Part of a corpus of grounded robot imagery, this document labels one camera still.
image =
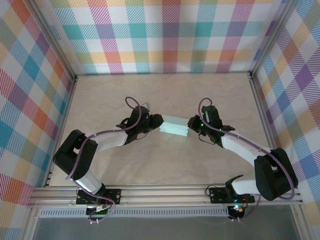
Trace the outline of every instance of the plaid fabric wall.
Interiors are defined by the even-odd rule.
[[[274,27],[276,26],[276,22],[277,22],[277,20],[279,19],[279,17],[281,16],[281,13],[283,12],[284,7],[285,7],[287,1],[288,1],[288,0],[281,0],[281,3],[280,3],[280,5],[279,5],[278,9],[276,10],[275,15],[273,16],[273,19],[272,19],[272,21],[271,21],[271,24],[269,25],[268,30],[265,32],[265,35],[264,35],[264,37],[263,37],[263,40],[262,40],[262,42],[261,42],[258,50],[257,50],[256,53],[255,53],[255,56],[254,56],[254,58],[253,58],[253,61],[252,61],[252,63],[251,63],[251,66],[250,66],[250,68],[249,68],[249,72],[251,72],[251,71],[253,70],[254,66],[256,65],[257,59],[259,58],[261,51],[262,51],[262,50],[264,49],[264,47],[266,46],[266,43],[267,43],[267,41],[268,41],[268,39],[269,39],[269,36],[270,36],[270,34],[272,33],[272,30],[274,29]]]
[[[71,80],[22,0],[0,1],[0,239],[18,237],[44,178]]]
[[[39,9],[42,11],[43,16],[47,17],[50,14],[45,9],[43,1],[45,1],[45,0],[35,0],[34,2],[38,5]],[[59,32],[57,30],[57,27],[53,21],[53,18],[47,17],[45,20],[48,23],[48,25],[51,27],[52,33],[54,34],[55,39],[59,43],[60,48],[64,52],[64,55],[67,58],[69,65],[72,67],[72,69],[74,70],[75,73],[80,73],[80,71],[77,69],[77,65],[75,64],[74,59],[71,57],[70,50],[68,49],[67,44],[62,40],[61,35],[59,34]]]
[[[320,239],[320,0],[300,0],[258,73],[278,146],[286,150]]]
[[[284,1],[50,3],[39,0],[76,72],[122,74],[247,72]]]

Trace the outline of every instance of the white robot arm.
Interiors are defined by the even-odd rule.
[[[137,139],[138,134],[147,134],[148,132],[158,128],[163,122],[163,118],[159,114],[149,114],[149,110],[143,106],[140,111],[136,107],[133,109],[131,116],[124,119],[120,124],[114,127],[108,133],[99,135],[85,134],[80,130],[73,130],[61,147],[53,156],[54,163],[62,169],[67,175],[71,173],[71,180],[88,193],[96,196],[104,197],[106,188],[94,174],[89,170],[95,153],[115,147],[131,143]],[[101,204],[105,202],[103,199],[87,197],[87,201],[91,204]]]
[[[126,128],[137,122],[139,115],[137,107],[132,111],[129,118],[124,119],[121,124],[113,129],[113,132],[103,133],[90,138],[83,146],[78,164],[75,164],[78,156],[75,149],[81,147],[88,135],[79,130],[72,131],[54,155],[53,161],[68,175],[75,169],[71,176],[72,180],[88,193],[105,197],[105,185],[89,170],[94,154],[115,146],[129,144],[137,139],[138,134],[146,134],[158,128],[164,122],[161,115],[149,115],[148,109],[145,107],[141,107],[141,109],[141,119],[139,124],[134,128],[125,131]],[[202,115],[210,126],[225,133],[229,132],[231,135],[207,127],[198,115],[190,118],[188,127],[199,133],[199,135],[209,136],[211,142],[238,154],[254,167],[254,174],[247,176],[239,175],[225,183],[223,192],[227,196],[228,202],[226,203],[236,202],[238,199],[243,198],[241,197],[242,195],[249,194],[261,194],[265,199],[272,201],[291,189],[288,178],[268,154],[274,156],[284,166],[294,183],[294,187],[297,187],[297,177],[286,152],[282,148],[270,149],[259,146],[260,148],[257,149],[245,143],[239,137],[235,137],[240,136],[239,133],[233,127],[222,124],[218,110],[212,105],[202,107]],[[87,198],[91,204],[101,204],[104,202],[103,199],[90,197],[85,194],[83,197]]]
[[[223,125],[218,110],[213,105],[203,106],[199,114],[202,116],[195,115],[190,118],[190,129],[199,133],[199,136],[208,136],[211,142],[236,153],[254,167],[254,174],[239,175],[225,183],[224,191],[230,201],[237,201],[241,198],[239,196],[245,194],[260,194],[266,200],[272,201],[291,189],[286,173],[293,187],[298,186],[288,155],[282,148],[270,149],[243,138],[233,127]]]

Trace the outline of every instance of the aluminum frame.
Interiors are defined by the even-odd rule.
[[[66,73],[71,79],[75,80],[77,78],[77,74],[71,67],[68,58],[66,57],[62,48],[60,47],[54,33],[52,32],[50,25],[45,20],[39,6],[35,2],[33,2],[33,0],[24,0],[24,3],[26,4],[35,21],[39,25],[43,35],[47,39],[49,45],[52,47],[54,53],[57,55],[63,68],[66,70]]]
[[[210,197],[205,194],[205,190],[209,184],[172,184],[172,185],[112,185],[106,186],[108,189],[121,189],[121,201],[116,209],[148,209],[148,208],[170,208],[172,210],[181,207],[194,208],[202,207],[202,209],[224,206],[232,206],[230,203],[212,204]],[[215,184],[216,187],[223,187],[222,184]],[[48,186],[35,188],[29,202],[29,210],[25,216],[25,228],[22,232],[21,240],[30,240],[36,230],[38,219],[41,217],[43,209],[50,208],[61,209],[79,209],[87,206],[76,205],[77,186]],[[301,205],[302,198],[299,191],[296,191],[292,200],[286,201],[275,199],[267,201],[261,198],[260,205]]]
[[[264,110],[264,106],[262,104],[262,99],[256,84],[257,79],[258,78],[256,75],[253,75],[252,73],[248,72],[248,80],[252,89],[256,107],[260,115],[262,126],[266,135],[266,139],[268,141],[269,147],[274,149],[277,147],[277,145],[273,137],[270,124],[267,120],[268,118],[266,115],[266,111]],[[310,221],[307,217],[305,206],[302,204],[293,204],[291,205],[291,211],[292,211],[292,215],[293,215],[298,233],[300,235],[300,238],[302,240],[316,240],[317,238],[311,227]]]
[[[66,104],[65,113],[64,113],[64,116],[62,118],[60,130],[58,132],[58,135],[57,135],[57,138],[56,138],[56,142],[55,142],[55,145],[54,145],[54,150],[53,150],[54,153],[56,153],[58,148],[60,147],[60,143],[61,143],[64,131],[65,131],[65,127],[66,127],[69,111],[70,111],[70,108],[71,108],[71,103],[72,103],[72,100],[74,99],[77,83],[78,83],[78,81],[77,81],[77,79],[75,79],[74,82],[72,83],[72,86],[71,86],[70,96],[69,96],[68,102]],[[51,175],[53,173],[54,167],[55,167],[55,163],[53,161],[50,161],[49,164],[48,164],[48,167],[46,169],[46,172],[45,172],[45,178],[42,181],[43,188],[49,186],[49,182],[50,182]]]
[[[258,71],[263,66],[267,56],[269,55],[271,49],[273,48],[275,42],[278,40],[282,30],[284,29],[291,13],[294,11],[295,7],[297,6],[299,0],[288,0],[282,10],[282,13],[276,23],[274,24],[273,29],[266,41],[265,46],[263,47],[256,63],[252,69],[252,75],[255,76],[258,74]]]

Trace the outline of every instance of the black mounting plate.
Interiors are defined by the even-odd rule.
[[[104,197],[112,199],[116,205],[120,204],[121,199],[121,189],[105,189],[104,190]],[[77,198],[75,201],[76,205],[94,205],[88,203],[85,198]]]
[[[250,194],[238,195],[231,201],[224,187],[209,188],[209,196],[212,204],[253,204],[255,202],[255,197]]]
[[[243,211],[237,211],[234,209],[233,206],[228,206],[228,213],[230,216],[228,216],[229,219],[237,219],[237,218],[243,218],[245,216],[246,210],[243,209]]]

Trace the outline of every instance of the wooden floor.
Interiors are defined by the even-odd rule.
[[[267,146],[252,90],[245,73],[99,75],[78,79],[63,138],[79,129],[94,133],[113,128],[128,118],[125,97],[149,103],[151,114],[189,119],[199,101],[210,97],[223,124]],[[187,137],[150,132],[142,140],[95,155],[90,170],[106,185],[213,184],[247,174],[253,167],[236,154]],[[54,168],[50,185],[70,185],[66,174]]]

